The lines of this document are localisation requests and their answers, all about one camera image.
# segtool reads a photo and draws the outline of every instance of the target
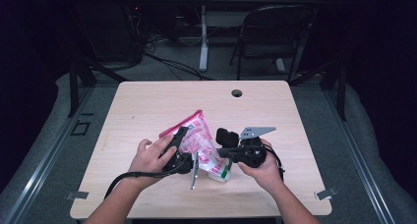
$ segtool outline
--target person's left hand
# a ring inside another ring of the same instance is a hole
[[[128,172],[150,172],[159,173],[162,172],[163,166],[169,161],[177,150],[176,146],[170,147],[165,154],[161,157],[161,152],[169,145],[172,141],[173,136],[165,136],[152,143],[150,140],[144,139],[138,145],[138,151]],[[138,177],[129,179],[133,182],[140,190],[155,184],[161,178],[151,177]]]

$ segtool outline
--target light wood tabletop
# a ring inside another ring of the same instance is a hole
[[[242,96],[235,97],[232,90]],[[103,201],[111,182],[127,172],[139,141],[158,135],[197,110],[203,110],[211,135],[218,128],[240,134],[245,127],[276,127],[262,136],[280,157],[289,189],[315,215],[331,213],[329,200],[290,88],[286,82],[125,82],[119,85],[91,156],[80,192],[71,209],[87,218]],[[220,147],[215,140],[213,144]],[[200,170],[196,188],[192,173],[171,175],[144,190],[129,218],[229,218],[279,216],[271,196],[233,164],[231,179],[220,183]]]

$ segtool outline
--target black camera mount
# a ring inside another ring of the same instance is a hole
[[[248,127],[243,130],[241,135],[228,132],[223,128],[217,129],[215,141],[222,146],[218,148],[218,154],[222,158],[229,158],[232,162],[243,162],[252,168],[261,166],[270,152],[278,162],[279,175],[283,180],[283,167],[279,157],[272,147],[262,143],[261,135],[276,130],[274,127],[254,128]]]

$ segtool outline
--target grommet hole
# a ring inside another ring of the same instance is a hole
[[[242,96],[242,90],[240,90],[240,89],[233,89],[232,90],[232,95],[234,96],[234,97],[240,97],[240,96]]]

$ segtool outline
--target metal bracket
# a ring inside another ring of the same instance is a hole
[[[71,193],[71,192],[68,192],[67,195],[65,196],[65,199],[74,201],[76,198],[86,199],[87,196],[89,196],[89,193],[85,193],[85,192]]]
[[[318,198],[319,200],[322,200],[322,199],[325,199],[325,198],[326,199],[331,199],[331,197],[335,196],[335,195],[337,195],[337,191],[336,191],[335,188],[330,188],[330,189],[324,190],[324,191],[319,192],[319,193],[314,193],[314,196],[316,198]]]
[[[276,130],[276,127],[262,127],[262,128],[247,127],[240,134],[239,139],[240,140],[253,139],[253,138],[257,138],[260,135],[267,134],[275,130]]]

